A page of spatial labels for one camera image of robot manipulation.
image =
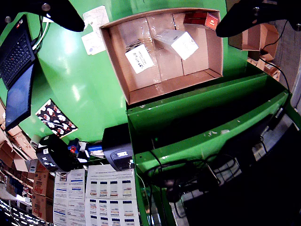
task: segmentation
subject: blue object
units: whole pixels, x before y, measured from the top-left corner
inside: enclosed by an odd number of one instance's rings
[[[93,151],[101,151],[103,149],[102,145],[89,145],[88,146],[88,152],[93,152]]]

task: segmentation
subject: green table surface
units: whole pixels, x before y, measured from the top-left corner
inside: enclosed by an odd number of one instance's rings
[[[226,14],[225,0],[71,0],[77,12],[83,13],[105,5],[110,21],[125,16],[163,8],[212,8]],[[27,14],[32,38],[39,33],[39,17]],[[0,36],[4,41],[16,20]],[[94,142],[102,139],[107,127],[127,122],[126,102],[106,51],[88,56],[81,37],[92,32],[88,26],[83,32],[72,32],[52,23],[38,53],[41,69],[35,73],[32,88],[32,114],[19,125],[32,137],[47,136],[51,130],[35,115],[50,98],[79,128],[63,138],[65,142],[78,137]],[[228,46],[223,39],[223,76],[242,72],[247,52]],[[5,103],[7,90],[0,80],[0,98]]]

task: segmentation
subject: paper document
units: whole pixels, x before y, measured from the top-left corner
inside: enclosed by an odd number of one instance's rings
[[[89,166],[86,226],[139,226],[134,170],[111,165]]]
[[[93,31],[81,37],[88,55],[95,55],[105,51],[99,28],[109,22],[104,6],[99,6],[83,14],[85,29],[91,25]]]
[[[55,226],[85,226],[85,170],[71,170],[55,176],[53,201]]]

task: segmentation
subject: white label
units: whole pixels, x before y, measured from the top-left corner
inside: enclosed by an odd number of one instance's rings
[[[185,32],[181,37],[174,41],[171,47],[183,60],[186,60],[198,49],[198,45],[194,42],[188,32]]]
[[[43,154],[48,154],[48,153],[49,153],[48,148],[43,150]]]
[[[129,60],[136,74],[143,72],[149,67],[154,66],[153,61],[144,44],[128,51],[126,57]]]
[[[268,68],[269,70],[271,70],[271,68],[274,67],[274,66],[266,64],[265,67]]]

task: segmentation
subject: green workstation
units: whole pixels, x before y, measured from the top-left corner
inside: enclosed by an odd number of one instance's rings
[[[216,9],[220,11],[221,19],[227,12],[225,0],[71,0],[71,3],[80,15],[105,5],[110,21],[163,8]],[[31,36],[35,38],[40,29],[39,17],[34,14],[27,15]],[[13,24],[6,27],[0,37],[0,43]],[[107,52],[103,51],[94,56],[87,55],[81,37],[90,32],[91,26],[83,32],[72,32],[55,23],[50,25],[42,48],[38,52],[40,69],[34,75],[32,114],[19,126],[29,137],[52,134],[35,115],[49,99],[52,99],[79,128],[63,138],[66,143],[75,138],[91,143],[101,140],[105,128],[128,122],[136,172],[143,179],[145,172],[158,166],[153,154],[162,164],[179,159],[206,158],[212,153],[217,153],[230,138],[266,116],[275,114],[289,98],[288,91],[280,83],[261,73],[254,66],[247,65],[247,51],[229,46],[228,39],[224,38],[222,78],[202,83],[181,93],[163,96],[146,103],[143,107],[128,106]],[[0,80],[0,97],[4,103],[6,95],[7,90]],[[250,97],[257,98],[258,101],[247,104]],[[213,114],[226,105],[233,106],[232,112]],[[295,114],[289,107],[288,113]],[[197,114],[206,118],[206,126],[200,128],[198,134],[176,140],[174,143],[164,145],[153,143],[153,148],[150,148],[153,154],[147,148],[144,149],[142,141],[147,142],[152,137],[153,142],[160,143],[160,139],[164,138],[162,131],[168,133],[174,129],[171,128],[174,119]],[[215,120],[217,115],[220,115],[221,119]],[[185,130],[178,130],[176,133],[185,133]],[[138,177],[136,187],[141,219],[143,225],[148,225],[148,202],[145,188]],[[158,204],[161,202],[159,196],[159,189],[154,187],[153,197]],[[165,211],[168,225],[175,225],[164,191],[163,199],[165,210],[157,205],[159,215],[162,217],[164,215],[162,211]]]

